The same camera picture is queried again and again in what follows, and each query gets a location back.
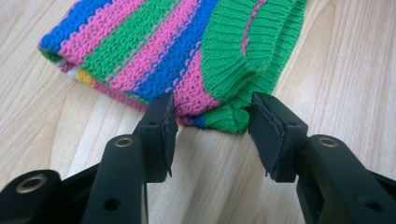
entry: blue stripe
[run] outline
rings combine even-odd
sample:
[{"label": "blue stripe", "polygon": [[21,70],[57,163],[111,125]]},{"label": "blue stripe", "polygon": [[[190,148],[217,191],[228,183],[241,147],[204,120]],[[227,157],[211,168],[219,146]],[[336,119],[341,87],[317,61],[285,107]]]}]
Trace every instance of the blue stripe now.
[{"label": "blue stripe", "polygon": [[206,128],[204,115],[192,116],[189,118],[189,121],[191,121],[192,124],[194,126],[197,126],[198,128],[202,128],[202,129]]},{"label": "blue stripe", "polygon": [[188,69],[186,61],[192,60],[193,54],[191,54],[191,51],[195,49],[197,42],[202,40],[205,28],[209,23],[210,14],[217,2],[217,0],[203,1],[191,24],[175,41],[155,71],[139,86],[136,92],[129,91],[129,93],[139,95],[151,102],[152,99],[164,93],[166,89],[173,87],[175,79],[183,78]]},{"label": "blue stripe", "polygon": [[58,53],[61,50],[61,43],[69,39],[70,34],[78,31],[81,24],[87,24],[88,18],[95,15],[98,8],[102,8],[112,0],[83,0],[77,2],[73,9],[70,10],[67,18],[56,26],[49,34],[41,40],[42,49]]}]

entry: light wood surface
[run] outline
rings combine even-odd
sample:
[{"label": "light wood surface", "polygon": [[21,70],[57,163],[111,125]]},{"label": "light wood surface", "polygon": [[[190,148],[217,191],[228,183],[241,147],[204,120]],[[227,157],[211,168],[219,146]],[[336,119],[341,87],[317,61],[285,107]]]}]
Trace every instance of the light wood surface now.
[{"label": "light wood surface", "polygon": [[[142,113],[62,74],[36,49],[73,0],[0,0],[0,189],[101,160]],[[396,2],[309,1],[274,95],[396,179]],[[174,177],[148,186],[150,223],[304,223],[295,184],[265,177],[248,134],[180,127]]]}]

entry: metal screw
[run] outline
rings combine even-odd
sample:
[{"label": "metal screw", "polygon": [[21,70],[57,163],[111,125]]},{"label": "metal screw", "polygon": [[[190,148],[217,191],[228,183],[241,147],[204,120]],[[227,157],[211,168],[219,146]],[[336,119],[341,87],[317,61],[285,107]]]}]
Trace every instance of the metal screw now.
[{"label": "metal screw", "polygon": [[320,142],[325,147],[338,147],[338,143],[331,138],[321,137],[318,139],[318,142]]},{"label": "metal screw", "polygon": [[18,186],[17,192],[20,194],[29,193],[35,191],[47,182],[47,178],[44,175],[33,175],[29,178],[24,179]]},{"label": "metal screw", "polygon": [[130,146],[134,141],[129,138],[129,137],[124,137],[120,138],[119,140],[116,141],[115,145],[116,147],[128,147]]}]

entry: knitted sock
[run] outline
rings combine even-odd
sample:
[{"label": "knitted sock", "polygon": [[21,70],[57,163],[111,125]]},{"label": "knitted sock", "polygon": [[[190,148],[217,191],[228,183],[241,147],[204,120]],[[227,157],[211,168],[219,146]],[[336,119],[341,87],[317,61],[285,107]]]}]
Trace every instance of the knitted sock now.
[{"label": "knitted sock", "polygon": [[305,0],[80,0],[39,43],[69,76],[141,110],[173,91],[178,121],[242,132],[270,92]]}]

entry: green stripe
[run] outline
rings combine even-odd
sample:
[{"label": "green stripe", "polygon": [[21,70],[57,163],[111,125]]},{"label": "green stripe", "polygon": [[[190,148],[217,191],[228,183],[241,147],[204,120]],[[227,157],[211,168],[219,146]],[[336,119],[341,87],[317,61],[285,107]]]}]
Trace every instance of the green stripe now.
[{"label": "green stripe", "polygon": [[46,50],[43,50],[41,48],[38,48],[38,50],[40,50],[40,52],[44,56],[44,58],[48,59],[52,63],[57,63],[57,62],[59,62],[62,59],[62,56],[59,56],[56,53],[53,53],[53,52],[50,52],[50,51],[46,51]]},{"label": "green stripe", "polygon": [[137,102],[139,102],[139,103],[141,103],[143,105],[149,105],[149,101],[147,101],[147,100],[145,100],[145,99],[143,99],[141,97],[137,97],[137,96],[132,95],[130,93],[125,93],[125,96],[130,98],[131,100],[135,100],[135,101],[137,101]]},{"label": "green stripe", "polygon": [[146,39],[147,34],[153,35],[154,25],[159,23],[158,29],[161,25],[159,20],[166,20],[166,16],[176,7],[173,3],[175,0],[148,0],[124,23],[119,24],[118,29],[112,31],[109,37],[104,38],[101,46],[93,50],[93,54],[85,56],[81,67],[91,76],[106,83],[107,75],[112,74],[125,59],[131,60],[131,51],[138,50],[139,43]]}]

